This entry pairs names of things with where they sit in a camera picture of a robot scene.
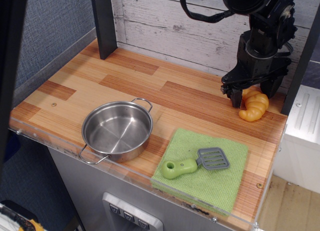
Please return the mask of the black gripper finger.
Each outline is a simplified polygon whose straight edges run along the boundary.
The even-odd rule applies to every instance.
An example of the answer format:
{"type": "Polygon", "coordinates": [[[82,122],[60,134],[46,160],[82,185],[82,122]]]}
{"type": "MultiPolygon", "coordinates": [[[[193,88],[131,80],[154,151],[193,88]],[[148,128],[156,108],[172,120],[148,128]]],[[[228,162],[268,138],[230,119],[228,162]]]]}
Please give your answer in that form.
{"type": "Polygon", "coordinates": [[[272,77],[260,84],[260,89],[269,99],[271,99],[279,89],[284,76],[272,77]]]}
{"type": "Polygon", "coordinates": [[[243,90],[233,88],[230,92],[230,100],[234,108],[240,108],[242,103],[243,90]]]}

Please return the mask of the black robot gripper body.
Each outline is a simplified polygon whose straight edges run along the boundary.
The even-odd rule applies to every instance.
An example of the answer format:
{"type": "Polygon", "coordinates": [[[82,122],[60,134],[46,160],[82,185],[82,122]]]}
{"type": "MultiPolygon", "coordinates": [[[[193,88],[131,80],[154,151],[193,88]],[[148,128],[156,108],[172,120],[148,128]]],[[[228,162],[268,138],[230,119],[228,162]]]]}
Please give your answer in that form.
{"type": "Polygon", "coordinates": [[[232,89],[245,90],[273,77],[286,76],[291,59],[279,53],[262,56],[250,47],[250,32],[239,38],[236,66],[222,77],[221,91],[230,96],[232,89]]]}

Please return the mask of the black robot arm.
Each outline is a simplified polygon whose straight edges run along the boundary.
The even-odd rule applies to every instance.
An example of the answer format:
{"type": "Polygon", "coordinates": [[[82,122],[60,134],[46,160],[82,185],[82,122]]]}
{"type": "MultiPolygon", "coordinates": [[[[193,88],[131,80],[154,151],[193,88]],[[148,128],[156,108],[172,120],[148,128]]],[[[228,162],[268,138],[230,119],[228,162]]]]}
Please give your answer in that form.
{"type": "Polygon", "coordinates": [[[294,39],[294,0],[223,0],[230,12],[249,17],[248,31],[241,34],[236,66],[222,77],[221,91],[234,108],[242,103],[244,90],[260,85],[272,98],[291,64],[294,39]]]}

